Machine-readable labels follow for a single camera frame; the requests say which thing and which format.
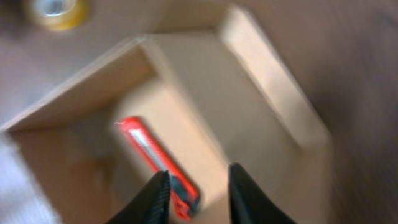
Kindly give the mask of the orange utility knife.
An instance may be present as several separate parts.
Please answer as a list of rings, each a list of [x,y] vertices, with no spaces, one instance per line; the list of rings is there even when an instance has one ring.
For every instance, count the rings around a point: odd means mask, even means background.
[[[116,126],[129,145],[154,172],[169,173],[170,197],[175,214],[181,220],[191,220],[197,214],[201,202],[201,192],[197,184],[173,158],[143,117],[123,118],[116,122]]]

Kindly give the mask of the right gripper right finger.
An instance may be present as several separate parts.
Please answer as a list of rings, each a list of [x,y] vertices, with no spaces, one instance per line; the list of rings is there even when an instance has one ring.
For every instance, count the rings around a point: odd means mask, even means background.
[[[294,224],[238,163],[228,167],[229,213],[232,224]]]

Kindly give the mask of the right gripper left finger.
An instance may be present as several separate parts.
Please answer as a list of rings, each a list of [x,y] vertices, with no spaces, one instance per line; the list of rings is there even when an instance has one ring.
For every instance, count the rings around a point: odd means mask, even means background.
[[[133,200],[106,224],[168,224],[170,178],[157,172]]]

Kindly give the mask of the yellow clear tape roll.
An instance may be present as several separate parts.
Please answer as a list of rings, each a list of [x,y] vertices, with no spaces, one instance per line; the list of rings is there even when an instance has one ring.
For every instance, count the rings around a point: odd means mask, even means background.
[[[90,14],[90,2],[84,0],[25,0],[22,8],[28,20],[51,31],[74,29]]]

